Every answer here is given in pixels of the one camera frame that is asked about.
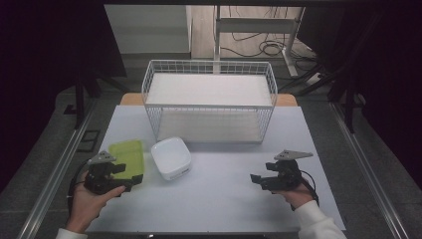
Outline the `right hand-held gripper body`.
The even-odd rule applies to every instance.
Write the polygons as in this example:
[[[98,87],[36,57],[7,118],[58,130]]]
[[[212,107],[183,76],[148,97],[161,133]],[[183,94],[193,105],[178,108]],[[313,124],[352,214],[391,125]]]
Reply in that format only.
[[[311,157],[311,152],[301,152],[284,149],[274,157],[279,167],[276,171],[278,174],[274,177],[262,177],[265,190],[269,191],[289,191],[303,184],[307,188],[311,188],[309,183],[302,177],[297,160],[299,158]]]

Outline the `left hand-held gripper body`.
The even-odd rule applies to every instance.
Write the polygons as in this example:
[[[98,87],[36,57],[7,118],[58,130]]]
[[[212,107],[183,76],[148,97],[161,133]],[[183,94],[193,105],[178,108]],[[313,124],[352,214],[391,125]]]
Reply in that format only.
[[[88,160],[89,172],[85,177],[84,187],[90,192],[103,195],[111,190],[124,186],[126,179],[115,179],[112,168],[116,158],[105,150]]]

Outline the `green plastic lidded container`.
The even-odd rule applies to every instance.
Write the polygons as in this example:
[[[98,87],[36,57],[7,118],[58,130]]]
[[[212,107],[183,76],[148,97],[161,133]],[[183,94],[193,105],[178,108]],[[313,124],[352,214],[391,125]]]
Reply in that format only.
[[[138,139],[113,143],[108,152],[116,158],[114,164],[125,163],[124,172],[113,175],[115,179],[131,179],[135,175],[144,175],[142,143]]]

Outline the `white square bowl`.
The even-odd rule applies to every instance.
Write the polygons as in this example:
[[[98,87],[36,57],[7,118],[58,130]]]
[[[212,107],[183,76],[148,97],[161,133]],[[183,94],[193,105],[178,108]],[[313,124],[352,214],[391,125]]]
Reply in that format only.
[[[170,137],[156,143],[151,155],[165,180],[173,180],[191,169],[191,153],[180,137]]]

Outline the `white wire rack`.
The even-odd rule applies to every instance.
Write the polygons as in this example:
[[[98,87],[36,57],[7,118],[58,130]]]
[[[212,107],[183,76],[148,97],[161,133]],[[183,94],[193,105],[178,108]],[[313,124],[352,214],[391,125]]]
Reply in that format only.
[[[260,143],[278,88],[268,62],[152,60],[141,93],[158,140]]]

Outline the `person's right hand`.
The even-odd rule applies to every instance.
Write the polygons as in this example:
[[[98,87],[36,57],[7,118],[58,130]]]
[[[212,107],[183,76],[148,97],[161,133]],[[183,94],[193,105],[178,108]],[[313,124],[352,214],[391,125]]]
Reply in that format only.
[[[273,191],[273,194],[282,195],[295,209],[313,200],[311,192],[303,184],[289,191]]]

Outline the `person's left hand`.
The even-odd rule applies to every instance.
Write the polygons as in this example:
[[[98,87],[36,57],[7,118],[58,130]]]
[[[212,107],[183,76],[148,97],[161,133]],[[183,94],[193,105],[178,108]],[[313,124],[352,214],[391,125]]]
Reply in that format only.
[[[87,190],[83,183],[78,183],[74,189],[72,210],[66,229],[84,234],[106,204],[111,199],[119,197],[124,191],[125,187],[119,186],[105,194],[97,195]]]

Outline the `white table cover sheet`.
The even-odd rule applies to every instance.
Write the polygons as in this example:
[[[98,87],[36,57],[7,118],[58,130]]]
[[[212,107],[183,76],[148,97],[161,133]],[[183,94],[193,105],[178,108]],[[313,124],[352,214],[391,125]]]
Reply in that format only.
[[[167,181],[151,155],[144,176],[131,192],[111,200],[95,219],[92,233],[122,234],[267,234],[296,232],[298,220],[278,195],[252,182],[267,176],[266,165],[281,151],[305,153],[298,165],[316,184],[320,209],[343,224],[321,166],[303,111],[274,109],[260,144],[191,143],[191,169]]]

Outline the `black metal stand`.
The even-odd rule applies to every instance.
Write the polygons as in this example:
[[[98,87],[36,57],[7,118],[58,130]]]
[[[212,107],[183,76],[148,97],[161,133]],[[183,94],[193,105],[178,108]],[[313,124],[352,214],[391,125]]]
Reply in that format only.
[[[355,69],[349,64],[344,64],[332,72],[328,71],[322,64],[315,64],[301,76],[292,77],[290,83],[279,88],[279,93],[285,93],[293,86],[308,81],[317,73],[322,73],[322,77],[319,80],[303,89],[293,92],[293,95],[296,97],[305,96],[322,86],[332,83],[332,86],[326,95],[327,99],[332,103],[343,101],[343,121],[348,131],[354,133],[353,111],[357,106],[357,103],[355,102],[356,79]]]
[[[75,129],[79,129],[82,126],[83,121],[86,119],[85,94],[88,94],[89,97],[95,99],[102,95],[102,90],[98,80],[106,82],[123,93],[129,92],[129,88],[96,69],[78,74],[75,79],[76,102],[73,105],[67,105],[64,111],[65,115],[76,116]]]

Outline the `white power strip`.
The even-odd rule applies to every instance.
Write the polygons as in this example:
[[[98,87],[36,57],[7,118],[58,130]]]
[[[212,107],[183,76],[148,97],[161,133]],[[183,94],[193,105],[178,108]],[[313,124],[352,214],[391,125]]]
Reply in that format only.
[[[316,82],[318,82],[319,80],[321,80],[323,78],[323,74],[322,73],[315,73],[313,76],[311,76],[307,81],[306,84],[308,86],[315,84]]]

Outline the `dark curtain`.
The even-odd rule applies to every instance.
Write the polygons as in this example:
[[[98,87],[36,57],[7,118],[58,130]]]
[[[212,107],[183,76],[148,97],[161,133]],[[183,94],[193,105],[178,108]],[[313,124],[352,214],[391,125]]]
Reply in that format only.
[[[126,75],[105,0],[0,0],[0,192],[82,82]]]
[[[328,98],[352,86],[363,114],[422,188],[422,0],[380,0],[382,16],[353,73],[334,83]],[[350,58],[373,10],[308,7],[298,38],[333,72]]]

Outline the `white cabinet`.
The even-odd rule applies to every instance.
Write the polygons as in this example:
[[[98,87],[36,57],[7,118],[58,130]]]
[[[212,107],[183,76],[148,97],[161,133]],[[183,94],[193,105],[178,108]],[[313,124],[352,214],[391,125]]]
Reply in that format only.
[[[192,14],[182,5],[105,5],[123,54],[190,53]]]

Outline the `metal floor rail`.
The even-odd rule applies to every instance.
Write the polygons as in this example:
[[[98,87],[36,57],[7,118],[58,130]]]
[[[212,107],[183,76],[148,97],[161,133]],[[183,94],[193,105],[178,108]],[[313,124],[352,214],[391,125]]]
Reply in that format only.
[[[39,194],[39,197],[37,198],[16,239],[35,238],[65,176],[65,173],[68,170],[72,158],[75,155],[78,144],[82,140],[83,134],[91,121],[92,115],[97,106],[97,102],[97,99],[89,100],[89,103],[86,107],[86,117],[82,120],[79,128],[73,131],[68,144],[66,145],[61,157],[56,162],[47,182]]]
[[[409,234],[407,233],[395,206],[382,187],[355,134],[350,131],[344,122],[345,115],[341,110],[341,106],[335,103],[329,103],[329,106],[335,115],[340,130],[342,131],[345,140],[351,149],[356,163],[358,164],[362,175],[368,184],[368,187],[381,211],[382,216],[384,217],[384,220],[386,221],[392,236],[394,239],[410,239]]]

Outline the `white metal desk frame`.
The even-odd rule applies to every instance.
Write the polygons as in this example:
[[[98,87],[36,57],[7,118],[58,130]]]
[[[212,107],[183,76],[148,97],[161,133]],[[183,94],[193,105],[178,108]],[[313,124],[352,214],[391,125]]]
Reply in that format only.
[[[221,16],[221,7],[215,7],[214,14],[214,54],[215,61],[220,60],[220,35],[222,33],[252,33],[252,34],[285,34],[288,40],[281,51],[291,77],[297,77],[298,72],[293,62],[293,44],[303,18],[305,8],[299,7],[294,18],[245,18]]]

